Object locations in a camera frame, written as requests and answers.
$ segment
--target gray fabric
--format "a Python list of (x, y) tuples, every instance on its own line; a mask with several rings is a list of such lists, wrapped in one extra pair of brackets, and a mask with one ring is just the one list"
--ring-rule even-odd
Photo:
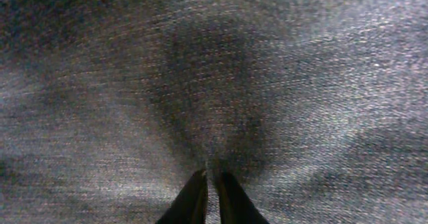
[(428, 220), (428, 0), (1, 4), (4, 223), (154, 223), (204, 166), (270, 223)]

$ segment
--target dark pointed tip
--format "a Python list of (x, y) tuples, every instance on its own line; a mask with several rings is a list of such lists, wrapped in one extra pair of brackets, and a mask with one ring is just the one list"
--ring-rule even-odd
[(207, 199), (207, 171), (202, 169), (192, 175), (171, 207), (156, 223), (204, 223)]
[(219, 193), (221, 223), (268, 224), (231, 173), (221, 173), (214, 184)]

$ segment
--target dark fabric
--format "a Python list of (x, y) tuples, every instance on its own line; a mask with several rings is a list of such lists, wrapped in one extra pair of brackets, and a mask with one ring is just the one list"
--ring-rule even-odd
[(1, 0), (3, 223), (154, 223), (203, 167), (270, 223), (426, 223), (427, 4)]

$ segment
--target wrinkled cloth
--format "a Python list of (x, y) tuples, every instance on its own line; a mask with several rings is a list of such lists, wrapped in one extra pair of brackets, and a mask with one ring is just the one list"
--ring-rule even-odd
[[(426, 223), (428, 0), (1, 0), (2, 223)], [(220, 223), (209, 182), (207, 223)]]

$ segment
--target black cloth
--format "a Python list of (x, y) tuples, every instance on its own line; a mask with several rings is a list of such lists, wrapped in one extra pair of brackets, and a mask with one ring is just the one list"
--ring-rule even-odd
[(270, 223), (426, 223), (427, 4), (1, 0), (2, 223), (154, 223), (204, 167)]

